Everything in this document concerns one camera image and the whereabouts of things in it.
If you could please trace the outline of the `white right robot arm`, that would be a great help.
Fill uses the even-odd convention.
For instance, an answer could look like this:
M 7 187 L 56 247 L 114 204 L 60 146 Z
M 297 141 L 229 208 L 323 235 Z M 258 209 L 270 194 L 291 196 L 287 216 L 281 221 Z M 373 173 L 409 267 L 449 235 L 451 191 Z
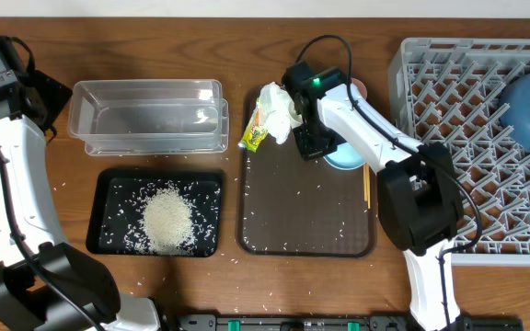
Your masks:
M 455 325 L 461 312 L 446 252 L 454 245 L 463 208 L 449 150 L 397 129 L 338 68 L 317 74 L 307 63 L 295 63 L 282 76 L 282 86 L 303 121 L 294 138 L 305 160 L 331 154 L 346 142 L 375 174 L 378 219 L 404 254 L 409 311 L 417 327 Z

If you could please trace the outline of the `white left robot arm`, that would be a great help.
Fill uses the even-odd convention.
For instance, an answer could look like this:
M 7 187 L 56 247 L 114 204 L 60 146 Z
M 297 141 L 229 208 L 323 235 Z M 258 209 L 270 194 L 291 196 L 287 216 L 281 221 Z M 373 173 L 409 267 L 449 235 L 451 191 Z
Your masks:
M 45 149 L 69 87 L 0 36 L 0 322 L 12 330 L 157 330 L 154 302 L 122 294 L 106 266 L 68 241 Z

